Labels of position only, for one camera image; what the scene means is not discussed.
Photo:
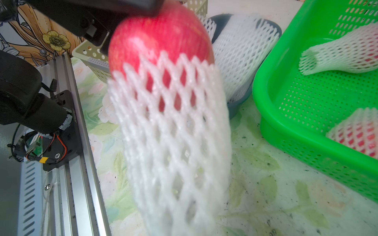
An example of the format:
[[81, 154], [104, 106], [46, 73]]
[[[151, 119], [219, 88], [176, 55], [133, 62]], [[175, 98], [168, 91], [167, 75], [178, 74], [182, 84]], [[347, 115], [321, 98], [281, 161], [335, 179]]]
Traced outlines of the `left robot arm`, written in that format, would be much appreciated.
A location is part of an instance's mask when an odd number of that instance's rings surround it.
[[18, 123], [43, 134], [61, 129], [67, 112], [40, 94], [37, 66], [72, 53], [83, 38], [108, 53], [110, 38], [129, 16], [156, 16], [163, 1], [1, 1], [1, 22], [25, 45], [1, 39], [1, 124]]

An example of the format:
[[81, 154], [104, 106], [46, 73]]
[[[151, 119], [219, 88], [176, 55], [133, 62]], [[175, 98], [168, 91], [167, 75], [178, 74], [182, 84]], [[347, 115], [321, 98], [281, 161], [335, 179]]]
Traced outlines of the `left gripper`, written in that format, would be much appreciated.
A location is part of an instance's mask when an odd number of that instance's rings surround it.
[[83, 37], [107, 55], [110, 38], [124, 15], [155, 16], [164, 1], [27, 1], [60, 26]]

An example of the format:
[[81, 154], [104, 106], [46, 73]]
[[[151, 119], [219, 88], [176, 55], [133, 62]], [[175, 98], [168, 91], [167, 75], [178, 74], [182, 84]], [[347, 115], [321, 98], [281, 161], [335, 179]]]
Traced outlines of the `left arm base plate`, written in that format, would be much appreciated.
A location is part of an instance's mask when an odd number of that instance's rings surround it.
[[72, 93], [53, 98], [38, 94], [22, 125], [30, 130], [7, 144], [10, 158], [38, 162], [48, 172], [82, 154], [82, 143]]

